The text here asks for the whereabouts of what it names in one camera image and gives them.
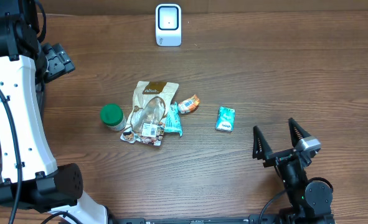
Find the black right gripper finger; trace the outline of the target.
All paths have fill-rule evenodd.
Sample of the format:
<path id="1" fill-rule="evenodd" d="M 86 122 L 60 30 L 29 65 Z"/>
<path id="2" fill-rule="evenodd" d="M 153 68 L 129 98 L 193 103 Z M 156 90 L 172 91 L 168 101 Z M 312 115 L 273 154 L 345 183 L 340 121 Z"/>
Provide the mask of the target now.
<path id="1" fill-rule="evenodd" d="M 254 159 L 269 159 L 272 149 L 265 140 L 258 126 L 253 127 L 253 153 Z"/>
<path id="2" fill-rule="evenodd" d="M 301 139 L 311 136 L 310 133 L 305 131 L 293 118 L 288 119 L 288 125 L 293 147 L 295 147 Z"/>

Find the teal tissue pack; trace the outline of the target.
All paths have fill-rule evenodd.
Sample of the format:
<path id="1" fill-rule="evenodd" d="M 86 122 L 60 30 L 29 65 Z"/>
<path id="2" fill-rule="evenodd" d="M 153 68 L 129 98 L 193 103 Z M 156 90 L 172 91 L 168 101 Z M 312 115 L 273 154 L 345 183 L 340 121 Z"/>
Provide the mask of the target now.
<path id="1" fill-rule="evenodd" d="M 217 115 L 215 128 L 219 131 L 232 132 L 234 130 L 235 110 L 221 106 Z"/>

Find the green lid white jar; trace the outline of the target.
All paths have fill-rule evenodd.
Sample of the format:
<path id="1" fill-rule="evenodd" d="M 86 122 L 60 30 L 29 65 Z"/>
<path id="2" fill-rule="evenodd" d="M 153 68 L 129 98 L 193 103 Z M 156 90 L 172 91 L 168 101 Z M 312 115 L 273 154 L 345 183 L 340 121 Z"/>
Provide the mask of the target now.
<path id="1" fill-rule="evenodd" d="M 104 125 L 113 131 L 122 131 L 126 126 L 123 110 L 116 104 L 107 104 L 100 111 L 100 119 Z"/>

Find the orange snack packet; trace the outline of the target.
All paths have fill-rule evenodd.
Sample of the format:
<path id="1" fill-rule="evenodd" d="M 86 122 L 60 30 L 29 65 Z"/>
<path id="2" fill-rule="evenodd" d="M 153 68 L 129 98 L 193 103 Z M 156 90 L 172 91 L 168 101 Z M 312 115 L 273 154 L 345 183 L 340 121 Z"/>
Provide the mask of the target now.
<path id="1" fill-rule="evenodd" d="M 198 105 L 200 104 L 200 99 L 197 95 L 193 95 L 192 97 L 180 102 L 178 104 L 178 110 L 181 114 L 191 113 L 196 110 Z"/>

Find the teal snack packet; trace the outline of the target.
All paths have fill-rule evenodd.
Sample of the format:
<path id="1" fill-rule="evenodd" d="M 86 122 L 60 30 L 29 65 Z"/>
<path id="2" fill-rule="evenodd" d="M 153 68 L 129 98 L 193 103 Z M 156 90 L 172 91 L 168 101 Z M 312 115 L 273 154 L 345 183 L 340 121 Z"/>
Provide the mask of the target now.
<path id="1" fill-rule="evenodd" d="M 165 133 L 178 133 L 180 137 L 183 134 L 182 126 L 181 126 L 181 119 L 179 117 L 178 105 L 176 102 L 169 106 L 169 110 L 166 116 L 164 132 Z"/>

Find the beige brown snack pouch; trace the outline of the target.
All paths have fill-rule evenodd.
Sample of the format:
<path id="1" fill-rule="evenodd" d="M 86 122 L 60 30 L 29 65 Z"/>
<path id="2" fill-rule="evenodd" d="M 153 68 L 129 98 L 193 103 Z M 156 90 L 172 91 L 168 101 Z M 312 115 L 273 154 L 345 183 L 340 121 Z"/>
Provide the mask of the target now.
<path id="1" fill-rule="evenodd" d="M 160 146 L 170 104 L 179 85 L 171 82 L 139 81 L 133 93 L 133 108 L 120 139 Z"/>

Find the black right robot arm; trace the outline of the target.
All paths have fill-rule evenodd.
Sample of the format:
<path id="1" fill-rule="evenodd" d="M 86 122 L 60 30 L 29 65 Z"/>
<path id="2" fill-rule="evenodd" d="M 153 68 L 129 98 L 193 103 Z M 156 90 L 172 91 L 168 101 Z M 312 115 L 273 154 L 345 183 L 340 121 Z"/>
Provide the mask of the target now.
<path id="1" fill-rule="evenodd" d="M 292 148 L 273 152 L 258 126 L 253 127 L 252 157 L 263 161 L 263 166 L 273 167 L 282 180 L 284 190 L 277 193 L 262 208 L 256 223 L 334 223 L 331 211 L 333 185 L 325 178 L 309 179 L 305 168 L 321 149 L 320 141 L 305 131 L 293 118 L 288 120 Z M 279 213 L 266 215 L 267 208 L 286 194 L 290 207 Z"/>

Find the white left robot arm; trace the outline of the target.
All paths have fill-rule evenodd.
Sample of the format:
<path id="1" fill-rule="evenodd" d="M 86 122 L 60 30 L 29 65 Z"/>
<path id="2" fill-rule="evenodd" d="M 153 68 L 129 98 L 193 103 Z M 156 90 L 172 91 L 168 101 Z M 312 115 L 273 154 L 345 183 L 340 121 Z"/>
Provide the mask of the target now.
<path id="1" fill-rule="evenodd" d="M 78 165 L 58 166 L 45 137 L 37 94 L 75 66 L 60 44 L 45 43 L 39 1 L 0 0 L 0 206 L 36 210 L 69 223 L 111 223 L 83 189 Z"/>

